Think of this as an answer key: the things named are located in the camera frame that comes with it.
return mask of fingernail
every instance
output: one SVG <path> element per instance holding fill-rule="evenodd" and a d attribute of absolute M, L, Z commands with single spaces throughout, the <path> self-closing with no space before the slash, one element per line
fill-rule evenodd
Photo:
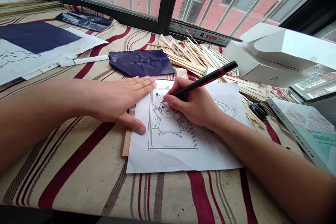
<path fill-rule="evenodd" d="M 141 135 L 143 135 L 143 134 L 146 133 L 146 128 L 145 128 L 145 127 L 140 127 L 139 130 L 138 130 L 138 132 L 139 132 Z"/>

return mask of book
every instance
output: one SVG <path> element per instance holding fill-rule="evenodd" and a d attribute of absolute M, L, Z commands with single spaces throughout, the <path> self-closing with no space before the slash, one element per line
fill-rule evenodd
<path fill-rule="evenodd" d="M 334 125 L 314 107 L 279 99 L 267 102 L 311 161 L 336 177 Z"/>

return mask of tablecloth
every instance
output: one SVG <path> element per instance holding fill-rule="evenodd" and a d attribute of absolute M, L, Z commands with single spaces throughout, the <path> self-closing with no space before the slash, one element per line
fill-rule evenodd
<path fill-rule="evenodd" d="M 110 18 L 80 6 L 63 7 L 63 11 Z M 160 39 L 116 20 L 102 32 L 54 20 L 61 12 L 5 18 L 0 25 L 44 21 L 62 28 L 74 27 L 108 42 L 79 58 L 109 51 L 144 50 L 147 43 Z M 165 78 L 188 75 L 185 69 L 176 68 L 175 75 Z M 114 81 L 124 77 L 110 68 L 108 61 L 59 67 L 2 90 L 0 99 L 49 79 Z M 267 130 L 256 130 L 302 156 L 283 125 L 272 117 L 266 124 Z M 64 122 L 0 177 L 0 203 L 165 223 L 293 223 L 247 168 L 126 174 L 127 158 L 121 157 L 124 132 L 122 125 L 91 117 Z"/>

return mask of black pen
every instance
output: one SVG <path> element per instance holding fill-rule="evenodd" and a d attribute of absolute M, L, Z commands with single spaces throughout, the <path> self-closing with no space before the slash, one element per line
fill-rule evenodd
<path fill-rule="evenodd" d="M 173 93 L 173 96 L 180 97 L 191 90 L 202 87 L 214 80 L 217 80 L 218 78 L 222 77 L 226 73 L 230 72 L 231 70 L 235 69 L 238 66 L 238 64 L 235 61 L 230 62 L 229 64 L 226 64 L 225 66 L 222 66 L 221 68 L 217 69 L 216 71 L 213 71 L 212 73 L 205 75 L 203 78 L 191 83 L 190 85 L 180 89 L 179 91 L 176 91 Z"/>

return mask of coloring page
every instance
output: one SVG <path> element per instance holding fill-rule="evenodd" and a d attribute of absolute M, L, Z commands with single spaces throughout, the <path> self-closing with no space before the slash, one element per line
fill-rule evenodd
<path fill-rule="evenodd" d="M 221 170 L 243 167 L 223 140 L 211 130 L 190 122 L 163 101 L 170 80 L 156 80 L 156 88 L 135 107 L 135 117 L 148 126 L 132 132 L 127 173 Z M 227 115 L 249 126 L 237 83 L 206 85 L 214 102 Z"/>
<path fill-rule="evenodd" d="M 82 53 L 94 46 L 107 43 L 105 40 L 71 27 L 65 30 L 82 38 L 40 54 L 34 54 L 7 40 L 0 39 L 0 85 L 58 63 L 64 58 Z"/>

